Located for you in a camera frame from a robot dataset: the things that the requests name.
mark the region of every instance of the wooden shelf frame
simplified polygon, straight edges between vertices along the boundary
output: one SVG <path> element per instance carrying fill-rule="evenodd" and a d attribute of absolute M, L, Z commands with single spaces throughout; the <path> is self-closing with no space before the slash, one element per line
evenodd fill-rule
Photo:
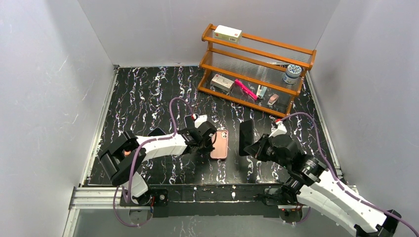
<path fill-rule="evenodd" d="M 291 44 L 286 44 L 286 43 L 282 43 L 282 42 L 277 42 L 274 40 L 270 40 L 270 39 L 265 39 L 262 37 L 258 37 L 258 36 L 254 36 L 254 35 L 250 35 L 250 34 L 246 34 L 246 33 L 242 33 L 242 38 L 245 38 L 245 40 L 247 41 L 247 45 L 246 43 L 241 44 L 244 40 L 241 40 L 239 43 L 231 43 L 228 41 L 224 41 L 224 40 L 220 40 L 220 39 L 215 39 L 212 37 L 212 33 L 213 31 L 216 29 L 217 26 L 214 26 L 213 24 L 209 24 L 207 26 L 207 28 L 205 29 L 205 31 L 202 34 L 202 41 L 207 41 L 208 42 L 208 47 L 207 47 L 207 51 L 205 52 L 204 57 L 202 58 L 201 62 L 200 62 L 200 67 L 205 68 L 205 74 L 203 76 L 203 78 L 201 79 L 199 85 L 198 85 L 198 90 L 257 109 L 257 110 L 261 110 L 264 112 L 267 112 L 269 114 L 273 114 L 279 117 L 285 117 L 286 115 L 289 115 L 291 112 L 291 108 L 293 106 L 293 101 L 294 98 L 297 97 L 300 92 L 301 92 L 301 87 L 302 84 L 304 82 L 304 77 L 305 74 L 307 72 L 307 70 L 310 70 L 313 67 L 315 58 L 316 58 L 316 50 L 309 50 L 309 49 L 305 49 L 305 48 L 301 48 L 301 47 L 297 47 Z M 253 74 L 252 76 L 249 75 L 243 75 L 237 72 L 234 72 L 234 70 L 231 69 L 228 70 L 227 68 L 223 67 L 221 64 L 218 63 L 218 66 L 215 66 L 214 61 L 212 59 L 213 54 L 216 55 L 223 55 L 225 57 L 229 57 L 231 58 L 231 60 L 236 60 L 236 63 L 238 62 L 242 62 L 243 64 L 248 64 L 250 63 L 250 65 L 254 66 L 257 65 L 263 69 L 265 69 L 266 71 L 270 71 L 271 73 L 274 72 L 280 72 L 280 73 L 284 73 L 285 72 L 285 68 L 284 67 L 280 67 L 274 64 L 270 64 L 267 62 L 262 62 L 253 58 L 249 58 L 249 57 L 245 57 L 243 55 L 239 55 L 239 54 L 235 54 L 232 52 L 227 52 L 224 50 L 220 50 L 217 48 L 213 48 L 213 44 L 219 44 L 219 45 L 223 45 L 223 46 L 227 46 L 230 48 L 234 48 L 234 49 L 238 49 L 244 52 L 248 52 L 248 53 L 252 53 L 252 54 L 256 54 L 256 55 L 260 55 L 263 57 L 267 57 L 267 58 L 271 58 L 271 59 L 275 59 L 278 60 L 280 62 L 284 62 L 284 63 L 288 63 L 288 64 L 294 64 L 294 65 L 298 65 L 301 66 L 303 68 L 303 72 L 301 73 L 301 76 L 299 78 L 299 82 L 297 82 L 297 84 L 295 86 L 289 86 L 286 85 L 284 83 L 280 82 L 276 82 L 273 83 L 271 81 L 267 81 L 265 79 L 261 79 L 258 77 L 255 77 L 255 74 Z M 259 45 L 263 46 L 263 45 L 268 45 L 267 48 L 271 48 L 271 51 L 269 50 L 261 50 L 260 47 L 259 48 L 253 48 L 253 47 L 249 47 L 249 45 Z M 272 51 L 274 52 L 286 52 L 287 55 L 295 55 L 292 58 L 290 57 L 284 57 L 275 53 L 272 53 Z M 279 111 L 276 110 L 272 110 L 270 108 L 266 108 L 263 106 L 260 106 L 258 104 L 253 104 L 250 103 L 248 101 L 245 100 L 241 100 L 217 91 L 213 91 L 210 90 L 208 88 L 204 87 L 205 82 L 208 80 L 210 74 L 212 72 L 218 72 L 221 74 L 226 74 L 238 79 L 242 79 L 242 80 L 247 80 L 259 85 L 263 85 L 266 87 L 269 87 L 271 89 L 277 90 L 281 93 L 286 93 L 289 94 L 291 96 L 290 101 L 288 103 L 288 107 L 287 107 L 287 111 L 286 114 L 281 113 Z"/>

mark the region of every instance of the jar lid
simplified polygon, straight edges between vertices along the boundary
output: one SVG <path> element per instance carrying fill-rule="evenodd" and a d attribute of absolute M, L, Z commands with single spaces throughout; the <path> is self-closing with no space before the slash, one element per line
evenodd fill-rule
<path fill-rule="evenodd" d="M 302 68 L 300 66 L 289 64 L 287 67 L 287 74 L 291 77 L 298 77 L 302 72 Z"/>

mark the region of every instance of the white box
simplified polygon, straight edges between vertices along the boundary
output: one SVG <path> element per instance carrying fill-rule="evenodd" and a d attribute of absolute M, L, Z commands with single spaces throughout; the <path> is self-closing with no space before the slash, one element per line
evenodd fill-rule
<path fill-rule="evenodd" d="M 228 92 L 230 92 L 231 89 L 233 88 L 233 84 L 234 82 L 232 80 L 229 80 L 223 76 L 220 76 L 219 74 L 216 74 L 211 79 L 211 85 L 216 86 Z"/>
<path fill-rule="evenodd" d="M 232 43 L 239 43 L 242 37 L 242 31 L 226 26 L 217 26 L 214 31 L 214 38 L 229 41 Z"/>

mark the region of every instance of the phone case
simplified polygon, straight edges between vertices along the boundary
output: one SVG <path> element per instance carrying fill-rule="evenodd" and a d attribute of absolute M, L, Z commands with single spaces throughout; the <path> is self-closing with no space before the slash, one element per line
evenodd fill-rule
<path fill-rule="evenodd" d="M 216 136 L 212 136 L 212 142 L 214 142 L 214 150 L 209 154 L 212 159 L 225 159 L 227 158 L 228 150 L 228 131 L 219 130 Z"/>

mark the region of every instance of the white container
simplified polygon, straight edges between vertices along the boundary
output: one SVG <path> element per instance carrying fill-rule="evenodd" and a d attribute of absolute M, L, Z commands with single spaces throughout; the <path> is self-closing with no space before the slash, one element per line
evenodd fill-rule
<path fill-rule="evenodd" d="M 228 92 L 230 92 L 231 89 L 233 88 L 233 84 L 234 82 L 232 80 L 222 77 L 219 74 L 216 74 L 211 80 L 211 85 L 216 86 Z"/>
<path fill-rule="evenodd" d="M 287 70 L 285 71 L 284 81 L 288 84 L 294 84 L 298 81 L 299 76 L 301 75 L 302 68 L 300 66 L 289 64 Z"/>
<path fill-rule="evenodd" d="M 217 26 L 214 31 L 214 38 L 226 40 L 232 43 L 238 43 L 242 37 L 242 31 L 226 26 Z"/>

